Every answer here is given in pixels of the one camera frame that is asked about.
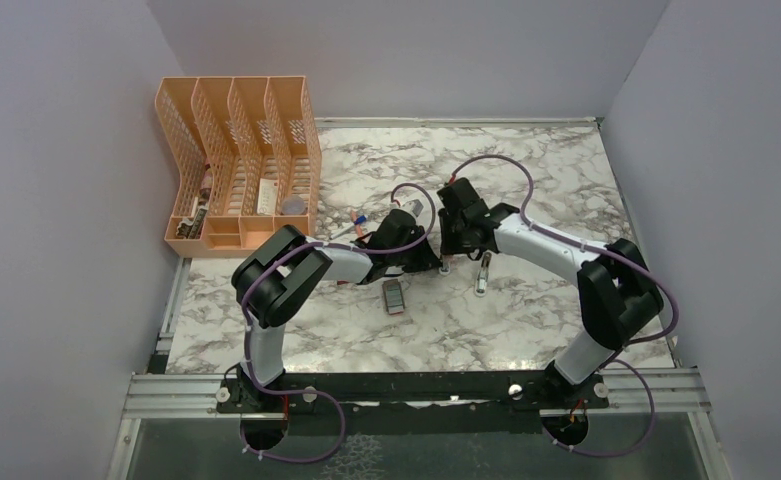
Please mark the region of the grey staple tray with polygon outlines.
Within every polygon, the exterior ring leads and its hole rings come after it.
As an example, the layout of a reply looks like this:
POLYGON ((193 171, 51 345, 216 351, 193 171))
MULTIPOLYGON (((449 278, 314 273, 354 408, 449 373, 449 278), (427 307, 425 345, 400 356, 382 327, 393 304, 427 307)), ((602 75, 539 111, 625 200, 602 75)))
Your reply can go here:
POLYGON ((385 312, 388 315, 400 315, 405 312, 402 284, 397 279, 390 279, 382 284, 385 312))

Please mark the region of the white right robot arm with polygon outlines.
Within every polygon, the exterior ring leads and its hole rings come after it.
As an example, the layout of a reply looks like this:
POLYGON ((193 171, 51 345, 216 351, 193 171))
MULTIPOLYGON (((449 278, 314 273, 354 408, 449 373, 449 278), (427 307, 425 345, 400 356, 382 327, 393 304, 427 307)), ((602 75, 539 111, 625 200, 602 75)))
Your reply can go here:
POLYGON ((535 223, 505 203, 488 207, 466 178, 437 193, 441 253, 494 253, 526 260, 578 290, 582 327, 544 370, 543 393, 553 405, 578 399, 588 379, 664 308, 637 246, 584 240, 535 223))

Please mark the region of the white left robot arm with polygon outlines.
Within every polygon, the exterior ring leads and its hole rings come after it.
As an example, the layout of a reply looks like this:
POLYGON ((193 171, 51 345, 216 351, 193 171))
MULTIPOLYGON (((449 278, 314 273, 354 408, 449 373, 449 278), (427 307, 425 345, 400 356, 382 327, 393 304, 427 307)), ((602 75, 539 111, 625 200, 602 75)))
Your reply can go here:
POLYGON ((419 224, 422 210, 419 200, 397 204, 375 231, 341 248, 287 225, 237 267, 231 284, 246 316, 238 378, 251 407, 264 411, 279 401, 285 324, 320 282, 369 285, 441 266, 419 224))

